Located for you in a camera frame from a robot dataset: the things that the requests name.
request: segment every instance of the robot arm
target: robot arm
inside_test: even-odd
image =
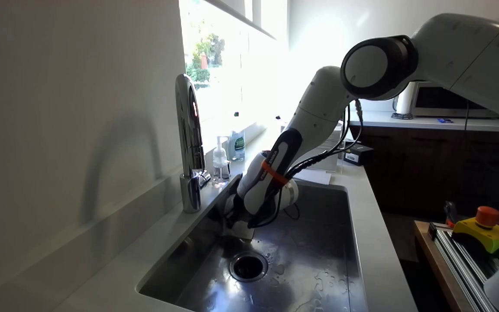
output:
[[[361,42],[341,67],[324,67],[305,90],[287,129],[259,154],[230,202],[227,220],[257,227],[278,213],[277,193],[293,185],[286,172],[298,157],[324,142],[355,99],[383,100],[410,81],[431,81],[499,113],[499,23],[440,14],[415,34]]]

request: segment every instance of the microwave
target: microwave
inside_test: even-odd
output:
[[[410,82],[398,96],[396,112],[426,117],[498,118],[499,114],[428,81]]]

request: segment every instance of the stainless steel sink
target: stainless steel sink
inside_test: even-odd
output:
[[[251,241],[220,236],[213,207],[139,292],[196,312],[366,311],[345,189],[298,186],[301,218],[280,213]]]

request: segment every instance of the cabinet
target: cabinet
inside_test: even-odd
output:
[[[364,127],[359,140],[375,149],[365,170],[381,211],[443,218],[445,200],[462,215],[499,207],[499,132]]]

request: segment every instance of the faucet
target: faucet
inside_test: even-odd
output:
[[[183,211],[196,213],[201,208],[200,189],[211,178],[205,172],[198,101],[196,101],[194,85],[186,74],[176,77],[175,92],[178,132],[180,133],[180,148],[182,149],[180,190]]]

